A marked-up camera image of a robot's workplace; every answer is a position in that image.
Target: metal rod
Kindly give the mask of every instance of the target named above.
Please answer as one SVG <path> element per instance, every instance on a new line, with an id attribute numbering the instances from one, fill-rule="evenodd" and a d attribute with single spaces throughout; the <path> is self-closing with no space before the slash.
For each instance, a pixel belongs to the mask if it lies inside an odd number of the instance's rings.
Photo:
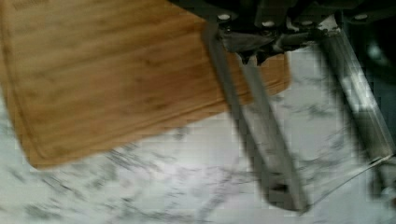
<path id="1" fill-rule="evenodd" d="M 341 32 L 322 41 L 320 47 L 346 97 L 370 161 L 388 160 L 395 145 L 347 36 Z M 387 174 L 380 167 L 375 167 L 375 173 L 382 188 L 387 187 Z"/>
<path id="2" fill-rule="evenodd" d="M 269 121 L 269 119 L 272 119 L 272 121 L 265 122 L 263 125 L 266 128 L 267 134 L 270 135 L 269 139 L 273 139 L 272 146 L 276 151 L 277 159 L 282 164 L 282 175 L 284 176 L 284 181 L 287 184 L 285 188 L 280 188 L 276 183 L 277 176 L 269 172 L 265 159 L 263 158 L 264 155 L 260 152 L 253 134 L 248 127 L 248 122 L 244 116 L 242 106 L 239 103 L 235 86 L 233 85 L 224 49 L 221 42 L 217 39 L 217 31 L 217 26 L 208 25 L 203 33 L 203 40 L 209 50 L 212 63 L 216 68 L 220 86 L 222 87 L 225 98 L 231 108 L 233 120 L 238 127 L 243 142 L 245 143 L 248 157 L 252 162 L 254 170 L 260 175 L 263 192 L 269 203 L 284 209 L 295 210 L 303 213 L 309 208 L 308 200 L 299 181 L 299 177 L 294 169 L 291 156 L 287 151 L 283 137 L 276 137 L 277 135 L 281 135 L 281 133 L 277 126 L 275 117 L 272 114 L 271 106 L 269 106 L 265 88 L 262 84 L 260 86 L 256 84 L 249 85 L 250 88 L 252 88 L 251 91 L 256 101 L 259 101 L 258 106 L 263 120 Z M 248 77 L 247 82 L 249 84 L 251 84 L 250 82 L 262 82 L 260 80 L 260 74 L 255 76 L 258 72 L 257 68 L 252 69 L 249 66 L 243 66 L 243 72 L 244 75 Z"/>
<path id="3" fill-rule="evenodd" d="M 270 105 L 265 87 L 263 86 L 261 70 L 255 63 L 250 60 L 248 64 L 243 65 L 241 61 L 243 75 L 250 88 L 250 93 L 254 102 L 260 111 L 262 117 L 262 126 L 265 130 L 266 140 L 269 147 L 275 152 L 280 163 L 280 169 L 285 177 L 285 181 L 290 186 L 290 194 L 296 202 L 296 207 L 306 209 L 308 205 L 307 196 L 303 190 L 300 177 L 294 168 L 292 157 L 289 153 L 288 146 L 280 131 L 276 117 Z"/>

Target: white marble surface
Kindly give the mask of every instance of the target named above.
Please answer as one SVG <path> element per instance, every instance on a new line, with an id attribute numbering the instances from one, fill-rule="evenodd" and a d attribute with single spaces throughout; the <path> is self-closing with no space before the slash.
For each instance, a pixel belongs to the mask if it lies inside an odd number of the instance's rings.
<path id="1" fill-rule="evenodd" d="M 324 62 L 301 49 L 290 65 L 292 84 L 272 100 L 315 204 L 308 213 L 262 198 L 227 113 L 43 172 L 24 159 L 0 101 L 0 223 L 396 223 L 387 201 L 370 197 L 370 171 L 337 188 L 367 166 Z M 271 155 L 255 111 L 246 106 Z"/>

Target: metal frame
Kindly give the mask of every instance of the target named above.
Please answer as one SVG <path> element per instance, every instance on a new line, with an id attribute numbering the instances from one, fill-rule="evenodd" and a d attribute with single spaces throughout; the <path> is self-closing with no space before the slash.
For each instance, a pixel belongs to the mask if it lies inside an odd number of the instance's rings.
<path id="1" fill-rule="evenodd" d="M 262 125 L 266 131 L 267 139 L 270 144 L 269 146 L 274 150 L 276 158 L 281 164 L 279 168 L 283 175 L 282 179 L 279 179 L 279 175 L 269 171 L 265 159 L 259 151 L 253 134 L 248 127 L 248 122 L 239 103 L 235 86 L 233 85 L 224 48 L 218 39 L 218 26 L 208 24 L 203 33 L 203 40 L 209 51 L 212 63 L 216 68 L 219 83 L 231 109 L 233 120 L 245 144 L 247 154 L 251 159 L 254 170 L 261 180 L 264 196 L 269 203 L 275 206 L 304 213 L 309 209 L 310 205 L 303 190 L 300 178 L 294 168 L 283 134 L 277 125 L 266 90 L 262 85 L 259 68 L 253 65 L 252 61 L 247 65 L 241 63 L 243 74 L 250 87 L 250 92 L 259 108 L 262 120 L 265 120 Z"/>

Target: bamboo cutting board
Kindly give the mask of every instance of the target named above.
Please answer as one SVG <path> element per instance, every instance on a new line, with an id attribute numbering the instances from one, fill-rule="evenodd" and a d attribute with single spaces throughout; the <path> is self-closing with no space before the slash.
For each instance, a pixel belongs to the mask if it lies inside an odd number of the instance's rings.
<path id="1" fill-rule="evenodd" d="M 3 0 L 0 81 L 38 168 L 110 150 L 226 110 L 204 22 L 165 0 Z M 233 55 L 236 86 L 248 88 Z M 262 67 L 270 93 L 287 60 Z"/>

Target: screw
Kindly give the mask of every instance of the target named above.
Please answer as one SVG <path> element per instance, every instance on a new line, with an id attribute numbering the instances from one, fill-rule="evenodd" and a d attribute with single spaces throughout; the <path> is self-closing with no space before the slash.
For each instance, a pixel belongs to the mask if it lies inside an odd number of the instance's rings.
<path id="1" fill-rule="evenodd" d="M 231 18 L 231 16 L 228 14 L 221 14 L 221 15 L 218 15 L 218 18 L 219 18 L 219 20 L 227 21 L 228 19 Z"/>
<path id="2" fill-rule="evenodd" d="M 262 22 L 262 25 L 265 27 L 273 27 L 275 23 L 273 21 L 264 21 Z"/>
<path id="3" fill-rule="evenodd" d="M 367 17 L 369 17 L 369 16 L 367 16 L 367 14 L 359 14 L 359 15 L 356 15 L 354 18 L 357 21 L 361 21 L 361 20 L 367 19 Z"/>
<path id="4" fill-rule="evenodd" d="M 307 25 L 311 25 L 312 23 L 313 23 L 312 21 L 303 21 L 301 22 L 301 25 L 307 26 Z"/>

